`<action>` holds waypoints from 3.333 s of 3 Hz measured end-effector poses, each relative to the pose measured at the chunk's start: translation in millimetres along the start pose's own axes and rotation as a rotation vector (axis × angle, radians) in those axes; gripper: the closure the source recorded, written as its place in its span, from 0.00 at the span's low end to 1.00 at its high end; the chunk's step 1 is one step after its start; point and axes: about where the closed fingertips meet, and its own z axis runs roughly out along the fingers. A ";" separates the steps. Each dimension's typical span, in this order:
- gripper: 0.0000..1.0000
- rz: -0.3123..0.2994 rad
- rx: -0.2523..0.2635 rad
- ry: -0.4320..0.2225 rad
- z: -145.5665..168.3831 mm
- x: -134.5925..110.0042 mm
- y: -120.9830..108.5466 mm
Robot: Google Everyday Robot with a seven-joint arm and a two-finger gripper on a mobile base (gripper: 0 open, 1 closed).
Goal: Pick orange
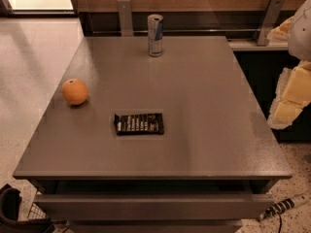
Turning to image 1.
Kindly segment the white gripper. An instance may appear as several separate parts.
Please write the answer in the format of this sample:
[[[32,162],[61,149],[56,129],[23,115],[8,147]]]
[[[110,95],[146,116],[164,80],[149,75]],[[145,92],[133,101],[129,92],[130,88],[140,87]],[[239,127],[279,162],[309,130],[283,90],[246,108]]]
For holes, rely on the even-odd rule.
[[[306,0],[294,17],[273,28],[267,39],[288,41],[290,55],[305,60],[293,69],[284,68],[277,82],[267,123],[272,129],[281,130],[292,125],[311,103],[311,0]]]

